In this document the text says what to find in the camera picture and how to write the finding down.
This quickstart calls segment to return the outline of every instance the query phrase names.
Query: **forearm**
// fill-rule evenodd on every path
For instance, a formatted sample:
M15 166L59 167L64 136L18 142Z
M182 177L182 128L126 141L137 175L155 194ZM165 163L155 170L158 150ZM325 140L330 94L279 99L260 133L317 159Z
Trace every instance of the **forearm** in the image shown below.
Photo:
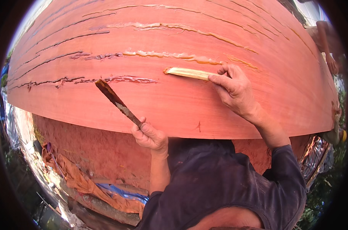
M327 23L324 21L318 21L317 22L317 30L319 34L319 39L321 40L322 46L323 46L323 52L325 52L326 57L327 55L330 56L330 50L328 48L328 42L327 42L327 36L326 36L326 27Z
M271 150L277 147L290 145L290 139L283 128L259 103L257 103L253 113L245 119L257 128L263 140L266 142L266 145Z
M150 194L154 191L163 192L170 182L170 171L168 161L163 157L155 157L157 155L166 156L165 153L156 153L151 150L151 173L150 173Z

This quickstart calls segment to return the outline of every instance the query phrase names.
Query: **wooden plank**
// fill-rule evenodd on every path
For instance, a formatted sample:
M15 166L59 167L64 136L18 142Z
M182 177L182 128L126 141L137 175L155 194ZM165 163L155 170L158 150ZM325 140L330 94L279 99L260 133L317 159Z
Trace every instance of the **wooden plank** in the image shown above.
M276 0L234 2L55 0L14 50L9 102L62 122L129 132L131 122L94 86L101 78L169 136L261 138L210 82L163 73L169 66L216 73L229 63L242 68L289 136L331 130L337 92L302 25Z

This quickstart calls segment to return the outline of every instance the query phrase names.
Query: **sanded wood surface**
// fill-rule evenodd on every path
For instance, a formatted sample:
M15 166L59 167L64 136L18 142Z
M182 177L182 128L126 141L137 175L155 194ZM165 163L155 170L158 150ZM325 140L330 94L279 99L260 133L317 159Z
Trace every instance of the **sanded wood surface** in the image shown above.
M8 100L80 126L129 132L95 87L109 83L137 117L170 136L260 138L210 82L166 67L238 64L289 136L332 129L337 92L313 40L277 0L54 0L12 55Z

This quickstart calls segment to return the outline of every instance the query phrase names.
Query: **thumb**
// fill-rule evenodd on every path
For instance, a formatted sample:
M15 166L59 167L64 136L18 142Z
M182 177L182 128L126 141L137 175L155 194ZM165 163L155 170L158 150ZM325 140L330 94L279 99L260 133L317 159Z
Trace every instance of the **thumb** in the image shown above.
M222 87L224 87L228 91L231 91L231 89L233 88L233 83L231 81L231 78L229 78L225 75L219 75L219 76L209 75L208 80L215 83L216 85L221 85Z
M149 123L143 123L141 125L141 131L148 137L154 138L156 136L157 130Z

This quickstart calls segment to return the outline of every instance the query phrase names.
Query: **crack in wood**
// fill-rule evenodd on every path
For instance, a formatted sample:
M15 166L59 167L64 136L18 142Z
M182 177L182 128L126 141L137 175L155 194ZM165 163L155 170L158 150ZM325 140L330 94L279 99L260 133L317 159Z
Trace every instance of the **crack in wood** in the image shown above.
M39 67L39 66L41 66L41 65L43 65L43 64L45 64L45 63L51 62L51 61L53 61L53 60L55 60L55 59L57 59L57 58L65 57L65 56L68 56L68 55L71 55L71 54L75 54L75 53L82 53L82 52L83 52L82 50L79 50L79 51L75 51L75 52L71 52L71 53L66 53L66 54L62 54L62 55L56 56L56 57L54 57L54 58L47 59L47 60L43 61L42 63L38 64L37 66L35 66L34 68L28 70L27 72L25 72L24 74L22 74L22 75L19 76L18 78L12 78L12 79L10 79L10 80L13 80L13 82L12 82L10 85L12 85L12 84L14 83L15 80L20 79L21 77L23 77L23 76L24 76L26 73L28 73L29 71L31 71L31 70L33 70L33 69L35 69L35 68L37 68L37 67Z
M243 15L243 16L245 16L245 17L251 19L252 21L254 21L254 22L256 22L256 23L258 23L263 29L269 31L269 32L272 33L273 35L279 36L277 33L271 31L271 30L268 29L266 26L262 25L258 20L254 19L254 18L251 18L251 17L249 17L249 16L243 14L242 12L237 11L236 9L233 9L233 8L231 8L231 7L224 6L224 5L220 4L220 3L214 2L214 1L212 1L212 0L206 0L206 1L212 2L212 3L216 4L216 5L225 7L225 8L227 8L227 9L233 10L233 11L235 11L235 12L238 12L238 13L240 13L241 15ZM240 4L236 3L236 2L233 2L233 1L231 1L231 2L237 4L237 5L241 6L241 7L244 7L245 9L247 9L247 10L249 10L250 12L254 13L255 15L259 16L259 17L262 18L265 22L267 22L268 25L270 25L273 29L275 29L277 32L279 32L280 34L282 34L287 40L289 40L289 38L287 38L278 28L276 28L276 27L274 27L273 25L271 25L271 24L269 23L269 21L267 21L267 20L266 20L264 17L262 17L261 15L257 14L256 12L254 12L254 11L250 10L249 8L247 8L247 7L245 7L245 6L242 6L242 5L240 5ZM260 32L259 30L256 30L256 31L259 32L260 34L263 34L263 35L267 36L266 34Z
M280 25L282 25L283 27L285 27L285 25L283 25L279 20L277 20L274 16L272 16L272 14L270 14L268 11L266 11L264 8L260 7L259 5L257 5L254 2L251 2L250 0L247 0L248 2L252 3L253 5L255 5L256 7L260 8L261 10L263 10L264 12L266 12L268 15L270 15L275 21L277 21L278 23L280 23Z
M97 56L91 56L91 57L85 57L85 60L91 60L91 59L104 59L104 58L109 58L109 59L112 59L114 57L122 57L123 56L123 53L122 52L118 52L118 53L106 53L106 54L100 54L100 55L97 55Z
M98 79L90 79L90 80L80 80L80 81L75 81L75 84L78 83L89 83L89 82L96 82ZM139 84L151 84L151 83L158 83L158 81L153 80L153 79L147 79L147 78L141 78L141 77L137 77L134 75L124 75L124 76L110 76L108 78L104 78L102 79L106 82L133 82L133 83L139 83Z
M201 35L205 35L205 36L212 36L218 40L222 40L224 42L227 42L229 44L232 44L236 47L239 48L243 48L245 50L248 50L250 52L256 53L258 54L256 51L254 51L253 49L250 49L248 46L243 46L241 44L236 43L235 41L228 39L226 37L223 37L221 35L215 34L213 32L204 32L201 30L197 30L195 28L192 28L188 25L182 25L182 24L177 24L177 23L162 23L162 22L155 22L155 23L151 23L151 24L142 24L139 22L128 22L125 24L119 23L116 25L106 25L105 27L101 26L100 28L125 28L125 27L129 27L129 26L134 26L135 30L142 30L142 29L153 29L153 28L158 28L158 27L166 27L168 29L181 29L181 30L186 30L186 31L190 31L190 32L195 32Z
M21 54L21 55L16 59L16 61L17 61L20 57L22 57L23 55L25 55L30 49L32 49L34 46L36 46L39 42L41 42L42 40L48 38L49 36L51 36L51 35L53 35L53 34L59 32L59 31L61 31L61 30L63 30L63 29L66 29L66 28L68 28L68 27L70 27L70 26L72 26L72 25L76 25L76 24L78 24L78 23L80 23L80 22L84 22L84 21L87 21L87 20L90 20L90 19L94 19L94 18L98 18L98 17L102 17L102 16L108 16L108 15L111 15L111 14L116 14L116 13L113 12L113 13L109 13L109 14L94 16L94 17L82 19L82 20L77 21L77 22L74 22L74 23L72 23L72 24L70 24L70 25L64 26L64 27L62 27L61 29L59 29L59 30L57 30L57 31L54 31L53 33L47 35L47 36L44 37L43 39L37 41L37 42L36 42L35 44L33 44L29 49L27 49L23 54Z
M309 46L306 44L306 42L301 38L301 36L292 28L289 27L289 29L291 29L291 31L293 31L295 33L296 36L298 36L298 38L305 44L305 46L309 49L309 51L311 52L311 54L314 56L315 59L317 59L317 57L314 55L313 51L311 50L311 48L309 48Z
M69 58L70 59L78 59L78 58L83 57L83 56L89 56L90 54L91 53L87 53L87 52L77 53L76 55L70 56Z
M197 56L195 54L188 54L188 53L168 53L168 52L162 52L158 53L155 51L142 51L138 50L136 52L131 51L129 48L128 50L123 52L123 55L125 56L140 56L140 57L158 57L158 58L164 58L164 57L172 57L176 59L182 59L187 62L197 62L199 64L210 64L210 65L222 65L224 62L222 61L216 61L216 59L208 58L206 56Z
M80 79L80 78L85 78L85 76L79 76L79 77L75 77L75 78L68 78L67 76L65 76L63 78L59 78L59 79L53 80L53 81L50 81L50 80L42 81L42 82L30 81L27 83L23 83L21 85L16 85L9 90L12 90L14 88L21 88L22 86L27 85L27 89L30 91L31 86L34 86L34 85L36 86L36 85L41 85L41 84L45 84L45 83L57 83L60 81L62 81L61 85L64 85L65 82L72 82L72 81L75 81L75 80Z
M71 4L74 3L75 1L70 2L70 4L68 4L68 5L64 6L64 7L62 7L62 8L59 9L57 12L52 13L50 16L48 16L46 19L44 19L44 20L40 23L40 25L37 26L37 28L35 29L34 33L31 35L30 38L32 38L33 36L35 36L35 35L36 35L40 30L42 30L46 25L48 25L49 23L51 23L51 22L53 22L54 20L58 19L59 17L65 15L66 13L69 13L69 12L71 12L71 11L73 11L73 10L76 10L76 9L78 9L78 8L80 8L80 7L83 7L83 6L87 6L87 5L89 5L89 4L91 4L91 3L94 3L94 2L97 2L97 1L98 1L98 0L93 0L93 1L86 2L86 3L84 3L84 4L80 4L80 5L76 6L76 7L72 8L72 9L70 9L70 10L64 12L64 13L62 13L61 15L58 15L57 17L53 18L52 20L48 21L47 23L45 23L45 24L38 30L39 26L41 26L49 17L51 17L52 15L57 14L59 11L62 10L62 8L65 8L65 7L69 6L69 5L71 5Z
M36 57L34 57L33 59L31 59L31 60L29 60L29 61L27 61L27 62L24 62L22 65L20 65L19 67L17 67L16 69L15 69L15 71L13 72L13 74L15 74L15 72L21 67L21 66L23 66L24 64L26 64L26 63L29 63L29 62L31 62L32 60L34 60L35 58L37 58L37 57L39 57L40 55L37 55Z
M197 13L197 14L203 14L205 16L208 16L208 17L211 17L211 18L214 18L214 19L217 19L217 20L221 20L223 22L227 22L227 23L231 23L233 25L236 25L236 26L239 26L241 27L243 30L251 33L251 34L254 34L256 35L256 33L248 30L247 28L245 28L244 26L240 25L240 24L237 24L235 22L231 22L231 21L228 21L228 20L225 20L225 19L222 19L222 18L219 18L219 17L216 17L216 16L213 16L213 15L210 15L210 14L207 14L207 13L204 13L204 12L201 12L201 11L198 11L198 10L195 10L195 9L190 9L190 8L183 8L183 7L176 7L176 6L166 6L166 5L157 5L157 4L149 4L149 5L129 5L129 6L123 6L123 7L116 7L116 8L110 8L110 9L106 9L106 10L103 10L103 11L100 11L100 12L92 12L92 13L89 13L89 14L85 14L83 15L84 16L87 16L87 15L91 15L91 14L99 14L99 13L103 13L105 11L108 11L108 10L120 10L120 9L124 9L124 8L131 8L131 7L158 7L158 8L165 8L165 9L172 9L172 10L184 10L184 11L187 11L187 12L194 12L194 13Z
M36 53L39 53L39 52L41 52L41 51L43 51L43 50L46 50L46 49L51 48L51 47L53 47L53 46L57 46L57 45L59 45L59 44L61 44L61 43L63 43L63 42L66 42L66 41L69 41L69 40L72 40L72 39L75 39L75 38L80 38L80 37L83 37L83 36L90 36L90 35L94 35L94 34L107 34L107 33L110 33L110 31L98 31L98 32L95 32L95 33L82 34L82 35L78 35L78 36L75 36L75 37L67 38L67 39L64 39L64 40L61 41L61 42L57 42L57 43L55 43L55 44L53 44L53 45L51 45L51 46L48 46L48 47L46 47L46 48L43 48L42 50L39 50L39 51L36 52Z

